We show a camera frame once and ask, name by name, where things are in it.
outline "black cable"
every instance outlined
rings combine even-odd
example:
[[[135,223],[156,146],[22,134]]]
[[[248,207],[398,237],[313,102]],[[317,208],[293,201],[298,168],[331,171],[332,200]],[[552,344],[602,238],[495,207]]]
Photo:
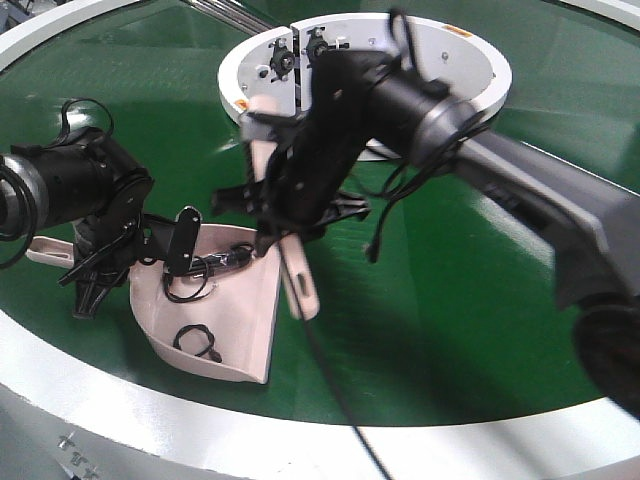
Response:
[[[220,355],[220,352],[217,352],[216,350],[213,349],[213,345],[216,341],[216,337],[213,335],[213,333],[211,333],[211,330],[209,330],[209,327],[207,327],[202,323],[198,323],[195,325],[186,325],[182,327],[180,330],[178,330],[178,333],[176,333],[176,336],[173,339],[173,348],[176,348],[182,351],[182,346],[180,345],[180,339],[191,330],[201,331],[207,336],[207,341],[209,342],[209,344],[202,351],[196,353],[195,356],[203,357],[204,355],[209,354],[209,358],[212,361],[216,363],[222,363],[222,355]]]
[[[213,276],[213,272],[209,267],[209,263],[205,262],[204,259],[202,259],[201,257],[195,256],[195,255],[193,258],[200,260],[204,264],[205,270],[202,274],[202,285],[200,285],[200,288],[198,288],[198,290],[196,290],[193,294],[189,295],[188,297],[180,297],[175,293],[172,293],[170,288],[171,288],[171,284],[173,283],[174,276],[167,272],[164,272],[162,274],[162,290],[164,291],[165,297],[167,297],[167,299],[172,303],[195,302],[198,300],[202,300],[203,298],[207,297],[211,293],[211,291],[209,291],[204,295],[200,295],[204,290],[204,287],[206,287],[207,282],[209,281],[209,278]]]
[[[342,390],[338,385],[338,382],[335,380],[335,377],[333,375],[333,372],[331,370],[331,366],[329,365],[327,357],[324,355],[324,351],[322,350],[322,347],[320,346],[320,343],[318,342],[317,337],[315,336],[313,330],[311,329],[309,320],[304,316],[304,311],[302,310],[302,302],[300,301],[298,292],[296,291],[295,288],[293,288],[295,286],[293,276],[291,275],[291,272],[287,267],[285,254],[280,244],[280,240],[282,240],[282,234],[278,231],[277,226],[273,222],[269,222],[269,225],[271,228],[271,234],[274,236],[274,238],[276,238],[276,242],[275,242],[276,248],[278,249],[278,253],[280,255],[280,259],[282,262],[282,266],[284,268],[287,281],[292,286],[291,292],[293,295],[293,299],[295,301],[296,308],[300,314],[300,321],[302,322],[302,328],[304,330],[305,336],[307,337],[307,341],[309,342],[309,346],[311,348],[311,353],[313,355],[313,358],[316,364],[318,365],[318,367],[320,368],[320,372],[322,373],[322,376],[324,377],[324,380],[327,383],[327,386],[329,387],[329,390],[331,391],[333,398],[335,399],[338,406],[340,407],[340,410],[342,411],[343,415],[347,419],[349,427],[351,427],[355,435],[358,437],[358,440],[360,441],[360,444],[367,452],[367,455],[369,456],[371,461],[375,464],[376,468],[378,469],[378,471],[384,477],[385,480],[393,480],[393,477],[391,476],[389,471],[386,469],[386,467],[384,466],[384,464],[376,454],[375,450],[373,449],[373,447],[371,446],[367,438],[364,436],[364,433],[358,426],[356,416],[351,410],[349,403],[345,399],[344,394],[342,393]]]
[[[370,197],[383,198],[386,200],[386,199],[392,198],[399,191],[399,189],[402,188],[404,184],[404,174],[406,173],[408,166],[409,164],[407,162],[403,162],[402,164],[398,165],[395,168],[395,170],[391,173],[391,175],[387,177],[387,179],[382,184],[381,189],[377,192],[367,188],[354,173],[351,173],[349,176],[356,183],[361,193],[368,195]],[[403,175],[403,178],[400,180],[400,184],[391,188],[391,186],[393,185],[393,182],[395,182],[400,175]]]
[[[115,128],[115,122],[113,120],[113,116],[111,115],[111,112],[104,104],[100,103],[98,100],[95,100],[89,97],[71,98],[66,102],[64,102],[62,104],[62,107],[60,108],[61,125],[60,125],[60,131],[58,132],[58,136],[49,145],[44,146],[43,147],[44,149],[59,147],[60,145],[64,145],[67,142],[69,138],[69,134],[71,133],[71,125],[69,124],[69,109],[71,108],[72,105],[75,105],[76,103],[80,103],[80,102],[89,102],[89,103],[98,105],[107,114],[107,118],[109,119],[109,127],[107,128],[107,131],[104,133],[104,135],[96,138],[95,140],[92,140],[87,145],[87,147],[98,146],[100,145],[100,143],[102,143],[103,141],[111,137]]]
[[[409,54],[409,63],[411,65],[410,70],[414,70],[418,72],[418,58],[416,55],[416,47],[413,42],[413,33],[411,31],[411,24],[409,23],[407,13],[401,8],[393,7],[391,10],[389,10],[389,23],[387,25],[389,28],[389,35],[391,36],[393,41],[398,46],[400,46],[400,42],[398,42],[398,39],[395,33],[396,18],[400,18],[400,21],[402,22],[404,41],[407,46],[407,53]]]
[[[0,263],[0,269],[9,268],[22,258],[25,252],[29,249],[29,245],[31,245],[31,241],[33,240],[33,237],[35,236],[36,230],[38,228],[38,210],[36,201],[27,184],[24,182],[24,180],[22,180],[22,178],[20,178],[17,173],[7,167],[4,163],[0,163],[0,180],[2,180],[3,178],[16,194],[16,198],[18,200],[18,209],[21,212],[20,217],[22,218],[22,222],[20,224],[20,228],[17,229],[15,234],[0,234],[0,240],[13,241],[20,238],[20,236],[22,235],[25,218],[28,222],[28,226],[26,235],[22,242],[22,246],[9,258],[9,260],[5,260]]]

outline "orange label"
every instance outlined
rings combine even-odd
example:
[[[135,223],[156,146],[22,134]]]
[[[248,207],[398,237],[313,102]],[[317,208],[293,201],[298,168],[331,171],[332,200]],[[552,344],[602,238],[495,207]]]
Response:
[[[464,38],[469,38],[473,36],[473,33],[467,32],[466,30],[463,30],[458,27],[454,27],[453,25],[445,25],[443,28],[445,30],[449,30],[450,32],[457,33],[458,35],[461,35]]]
[[[244,98],[241,98],[240,100],[236,100],[233,103],[239,106],[242,110],[246,110],[247,108],[249,108],[249,102],[247,102]]]

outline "pink dustpan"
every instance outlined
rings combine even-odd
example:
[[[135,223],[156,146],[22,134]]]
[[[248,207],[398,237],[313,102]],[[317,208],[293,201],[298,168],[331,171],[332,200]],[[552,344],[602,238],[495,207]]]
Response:
[[[255,240],[255,230],[230,225],[203,224],[195,254],[206,256],[229,250],[232,245]],[[73,246],[68,242],[36,237],[27,256],[36,262],[63,268],[73,266]],[[266,383],[280,287],[280,256],[271,248],[242,269],[209,278],[206,297],[191,303],[173,303],[164,293],[163,263],[136,263],[129,273],[131,309],[158,356],[168,364],[203,377],[232,382]],[[202,278],[176,277],[171,292],[187,297]],[[178,332],[188,325],[204,325],[215,337],[214,350],[222,361],[195,354],[209,339],[191,330],[173,346]]]

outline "green surface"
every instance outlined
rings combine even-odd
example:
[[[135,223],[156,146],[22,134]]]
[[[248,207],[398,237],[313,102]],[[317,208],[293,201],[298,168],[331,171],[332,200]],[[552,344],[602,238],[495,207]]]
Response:
[[[391,5],[247,3],[283,24]],[[498,131],[640,190],[636,33],[538,0],[395,3],[471,30],[505,54],[514,85]],[[63,101],[94,97],[111,109],[118,141],[156,178],[147,210],[173,217],[188,203],[214,221],[211,191],[241,182],[244,165],[237,129],[218,99],[216,71],[244,38],[168,0],[66,32],[0,76],[0,151],[13,142],[50,141]],[[97,110],[84,113],[103,120]],[[384,164],[355,170],[372,188],[390,171]],[[381,205],[374,207],[379,213]],[[363,223],[338,224],[307,246],[322,302],[313,329],[361,423],[468,423],[597,398],[571,349],[575,312],[555,312],[544,244],[461,181],[440,178],[396,207],[381,260],[370,265],[362,246],[376,213]],[[233,215],[215,221],[251,225]],[[44,233],[68,239],[70,227]],[[232,384],[157,358],[131,314],[126,288],[108,297],[95,321],[73,319],[73,291],[57,287],[60,274],[21,261],[0,272],[0,305],[46,341],[140,385],[244,412],[344,421],[284,298],[269,384]]]

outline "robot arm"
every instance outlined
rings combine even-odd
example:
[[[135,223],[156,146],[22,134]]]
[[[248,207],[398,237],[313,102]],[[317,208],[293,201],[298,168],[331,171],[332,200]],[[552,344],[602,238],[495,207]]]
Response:
[[[111,137],[113,123],[106,132],[69,128],[67,110],[87,100],[65,103],[62,130],[50,145],[14,145],[0,155],[0,241],[24,238],[0,268],[22,256],[36,231],[72,222],[74,265],[58,283],[75,283],[78,318],[93,318],[138,260],[165,260],[168,273],[184,275],[201,223],[191,207],[176,221],[143,213],[153,179]]]
[[[583,364],[640,418],[640,197],[479,125],[469,102],[401,63],[383,52],[323,53],[304,118],[243,120],[279,147],[263,182],[217,192],[216,207],[243,210],[271,229],[317,231],[327,216],[341,218],[332,205],[371,138],[417,170],[394,200],[435,174],[453,173],[554,248],[556,303],[583,310],[574,330]]]

